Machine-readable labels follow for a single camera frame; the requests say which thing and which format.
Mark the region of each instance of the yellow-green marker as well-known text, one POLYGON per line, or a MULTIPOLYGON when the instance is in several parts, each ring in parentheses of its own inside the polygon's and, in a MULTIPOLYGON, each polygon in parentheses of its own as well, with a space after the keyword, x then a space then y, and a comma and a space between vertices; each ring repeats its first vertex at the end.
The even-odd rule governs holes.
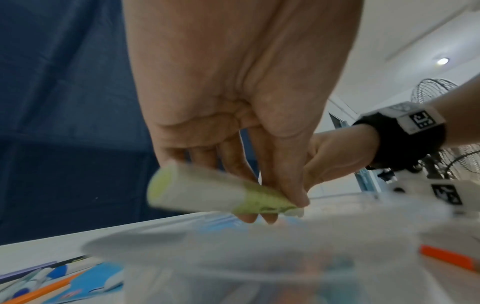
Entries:
POLYGON ((190 212, 303 214, 301 208, 276 190, 224 172, 178 162, 155 173, 148 185, 147 199, 154 208, 190 212))

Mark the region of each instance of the orange object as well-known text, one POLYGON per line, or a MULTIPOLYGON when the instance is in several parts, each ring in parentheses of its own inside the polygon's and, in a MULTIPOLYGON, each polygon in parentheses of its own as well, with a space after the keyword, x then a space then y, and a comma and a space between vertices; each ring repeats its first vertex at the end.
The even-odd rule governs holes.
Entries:
POLYGON ((51 285, 45 286, 45 287, 40 288, 38 290, 32 291, 32 292, 27 293, 25 295, 19 296, 19 297, 14 298, 14 299, 11 299, 10 301, 5 302, 4 304, 25 304, 25 303, 28 303, 28 302, 33 301, 33 300, 35 300, 35 299, 37 299, 41 296, 44 296, 44 295, 49 294, 51 292, 54 292, 57 289, 63 288, 67 285, 70 285, 70 282, 74 278, 78 277, 79 275, 81 275, 84 272, 85 271, 83 271, 81 273, 78 273, 78 274, 75 274, 75 275, 72 275, 72 276, 70 276, 66 279, 63 279, 63 280, 58 281, 56 283, 53 283, 51 285))
POLYGON ((420 247, 420 253, 429 257, 433 257, 449 264, 456 265, 458 267, 462 267, 464 269, 479 272, 478 262, 466 255, 461 255, 455 252, 422 245, 420 247))

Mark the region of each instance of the electric fan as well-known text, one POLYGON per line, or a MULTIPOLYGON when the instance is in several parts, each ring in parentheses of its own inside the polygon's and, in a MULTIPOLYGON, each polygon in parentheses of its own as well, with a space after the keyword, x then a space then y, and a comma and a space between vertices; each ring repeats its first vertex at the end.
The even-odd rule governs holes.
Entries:
MULTIPOLYGON (((412 91, 411 101, 425 103, 458 87, 446 79, 422 80, 412 91)), ((430 175, 440 169, 445 178, 480 180, 480 145, 442 149, 422 160, 430 175)))

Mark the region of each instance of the white ceiling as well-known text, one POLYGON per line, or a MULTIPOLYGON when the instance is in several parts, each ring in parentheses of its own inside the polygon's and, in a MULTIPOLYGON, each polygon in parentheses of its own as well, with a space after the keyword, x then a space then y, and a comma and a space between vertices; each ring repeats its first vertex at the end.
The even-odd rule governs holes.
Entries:
POLYGON ((480 12, 469 10, 471 2, 366 0, 360 33, 335 93, 361 113, 480 56, 480 12), (445 66, 436 64, 442 57, 450 58, 445 66))

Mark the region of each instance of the wrist-mounted device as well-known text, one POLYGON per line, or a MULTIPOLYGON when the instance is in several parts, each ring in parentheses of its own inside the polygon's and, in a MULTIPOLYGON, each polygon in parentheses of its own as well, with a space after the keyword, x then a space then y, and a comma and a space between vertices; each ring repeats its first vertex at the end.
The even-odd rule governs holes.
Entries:
POLYGON ((445 119, 433 107, 404 102, 364 114, 354 123, 368 124, 380 135, 380 147, 367 169, 394 171, 415 166, 437 152, 446 139, 445 119))

